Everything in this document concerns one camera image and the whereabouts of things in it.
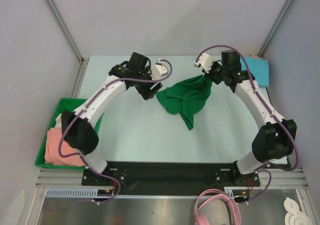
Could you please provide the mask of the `green t shirt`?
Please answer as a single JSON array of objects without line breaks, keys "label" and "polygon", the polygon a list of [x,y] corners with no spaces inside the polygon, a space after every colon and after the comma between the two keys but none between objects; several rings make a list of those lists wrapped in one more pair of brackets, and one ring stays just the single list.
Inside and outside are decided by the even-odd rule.
[{"label": "green t shirt", "polygon": [[211,95],[212,81],[203,75],[182,80],[156,93],[158,102],[171,115],[180,115],[188,130],[194,128],[194,115]]}]

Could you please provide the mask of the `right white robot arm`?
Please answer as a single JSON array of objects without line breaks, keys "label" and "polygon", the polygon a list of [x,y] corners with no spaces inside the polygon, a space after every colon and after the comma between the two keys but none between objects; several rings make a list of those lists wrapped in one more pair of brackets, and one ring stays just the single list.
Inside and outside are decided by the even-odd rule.
[{"label": "right white robot arm", "polygon": [[251,144],[251,152],[236,162],[236,170],[230,173],[231,181],[242,186],[249,174],[263,168],[268,162],[291,155],[295,149],[297,125],[285,119],[261,93],[254,75],[243,70],[244,59],[237,51],[225,50],[221,61],[207,53],[200,55],[197,66],[205,77],[215,84],[223,82],[245,104],[254,118],[258,132]]}]

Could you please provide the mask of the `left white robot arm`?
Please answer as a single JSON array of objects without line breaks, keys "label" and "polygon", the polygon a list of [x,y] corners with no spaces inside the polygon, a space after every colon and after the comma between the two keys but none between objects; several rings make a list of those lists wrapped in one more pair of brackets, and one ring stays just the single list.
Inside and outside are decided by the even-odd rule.
[{"label": "left white robot arm", "polygon": [[100,185],[110,181],[111,173],[106,169],[108,163],[98,149],[99,137],[95,127],[111,102],[134,87],[144,100],[154,97],[162,87],[162,81],[171,70],[158,60],[151,64],[148,57],[134,52],[129,60],[111,68],[100,88],[82,105],[73,111],[61,114],[62,138],[58,145],[61,157],[62,143],[66,142],[75,149],[74,155],[81,156],[85,166],[94,170],[93,179]]}]

